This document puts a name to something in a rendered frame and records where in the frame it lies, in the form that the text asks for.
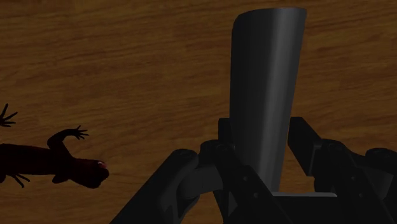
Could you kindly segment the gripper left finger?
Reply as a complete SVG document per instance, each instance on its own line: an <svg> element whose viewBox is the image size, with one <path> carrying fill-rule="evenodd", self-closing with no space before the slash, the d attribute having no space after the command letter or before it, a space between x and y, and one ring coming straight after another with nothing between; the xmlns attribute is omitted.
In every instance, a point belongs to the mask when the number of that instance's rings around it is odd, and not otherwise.
<svg viewBox="0 0 397 224"><path fill-rule="evenodd" d="M200 152L173 151L110 224L181 224L204 193L212 192L223 224L292 224L276 198L234 152L229 118L218 121L218 138Z"/></svg>

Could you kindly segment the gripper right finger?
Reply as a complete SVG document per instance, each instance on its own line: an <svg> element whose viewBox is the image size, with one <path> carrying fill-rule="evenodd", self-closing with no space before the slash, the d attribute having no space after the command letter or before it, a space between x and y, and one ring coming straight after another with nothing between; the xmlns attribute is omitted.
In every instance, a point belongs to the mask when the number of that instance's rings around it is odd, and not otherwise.
<svg viewBox="0 0 397 224"><path fill-rule="evenodd" d="M320 137L302 117L290 119L288 146L315 191L337 196L345 224L397 224L397 151L360 155Z"/></svg>

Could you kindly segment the grey tapered cup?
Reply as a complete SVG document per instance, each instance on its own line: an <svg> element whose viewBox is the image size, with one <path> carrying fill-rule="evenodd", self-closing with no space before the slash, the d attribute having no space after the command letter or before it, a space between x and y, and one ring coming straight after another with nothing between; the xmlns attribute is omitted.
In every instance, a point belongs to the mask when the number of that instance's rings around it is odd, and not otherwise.
<svg viewBox="0 0 397 224"><path fill-rule="evenodd" d="M240 14L231 40L230 123L235 152L272 192L279 190L307 11Z"/></svg>

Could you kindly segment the dark red lizard toy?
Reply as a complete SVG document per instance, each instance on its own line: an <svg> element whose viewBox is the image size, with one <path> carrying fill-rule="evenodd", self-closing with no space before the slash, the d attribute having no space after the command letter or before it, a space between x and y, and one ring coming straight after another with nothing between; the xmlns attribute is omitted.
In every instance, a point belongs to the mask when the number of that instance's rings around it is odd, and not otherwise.
<svg viewBox="0 0 397 224"><path fill-rule="evenodd" d="M102 160L76 158L64 144L64 139L74 136L84 139L86 130L76 127L64 129L47 140L47 147L0 143L0 184L7 176L21 187L25 175L52 175L52 183L59 184L71 180L87 188L95 189L109 177L107 165Z"/></svg>

